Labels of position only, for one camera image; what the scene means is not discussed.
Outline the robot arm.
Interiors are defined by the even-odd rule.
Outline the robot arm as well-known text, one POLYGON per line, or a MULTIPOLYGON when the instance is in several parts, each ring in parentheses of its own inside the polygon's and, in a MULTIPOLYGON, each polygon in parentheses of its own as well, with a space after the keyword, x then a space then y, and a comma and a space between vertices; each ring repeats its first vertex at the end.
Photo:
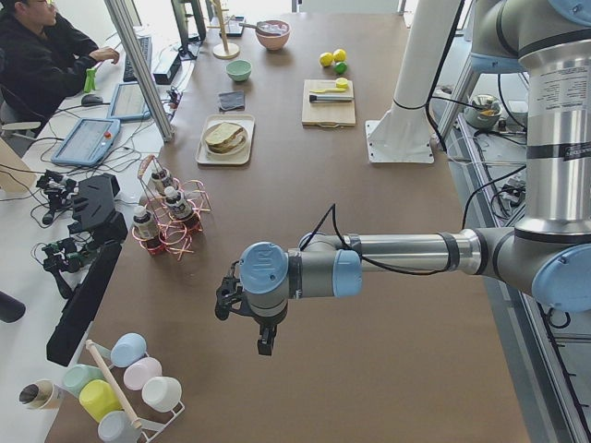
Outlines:
POLYGON ((590 5, 480 1, 471 61, 529 76, 525 215, 509 228, 357 235, 314 231, 294 249, 247 248, 224 277, 216 316, 252 317, 272 352, 291 299, 359 293, 366 270, 460 270, 503 281, 566 313, 590 307, 590 5))

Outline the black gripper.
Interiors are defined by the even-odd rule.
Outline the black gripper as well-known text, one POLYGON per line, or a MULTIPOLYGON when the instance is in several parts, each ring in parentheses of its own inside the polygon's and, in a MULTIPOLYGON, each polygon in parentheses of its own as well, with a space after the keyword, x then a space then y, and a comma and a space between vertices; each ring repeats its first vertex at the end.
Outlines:
POLYGON ((259 354, 272 355, 278 325, 284 321, 286 315, 286 308, 270 317, 264 317, 258 314, 254 315, 253 318, 259 325, 259 339, 257 341, 259 354))

